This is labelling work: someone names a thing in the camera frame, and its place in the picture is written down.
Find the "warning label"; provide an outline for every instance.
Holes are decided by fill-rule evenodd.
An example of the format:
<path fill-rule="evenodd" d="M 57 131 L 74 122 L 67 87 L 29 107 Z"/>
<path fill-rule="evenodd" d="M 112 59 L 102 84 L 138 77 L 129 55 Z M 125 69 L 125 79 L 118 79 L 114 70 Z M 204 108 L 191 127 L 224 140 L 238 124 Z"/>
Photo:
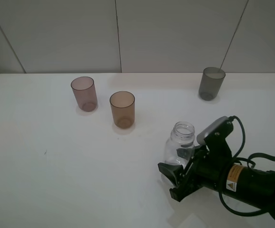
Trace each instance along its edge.
<path fill-rule="evenodd" d="M 227 176 L 226 189 L 237 191 L 237 180 L 243 168 L 241 165 L 232 166 Z"/>
<path fill-rule="evenodd" d="M 226 189 L 232 190 L 232 191 L 237 191 L 237 183 L 232 182 L 230 180 L 227 180 L 227 182 L 226 182 Z"/>

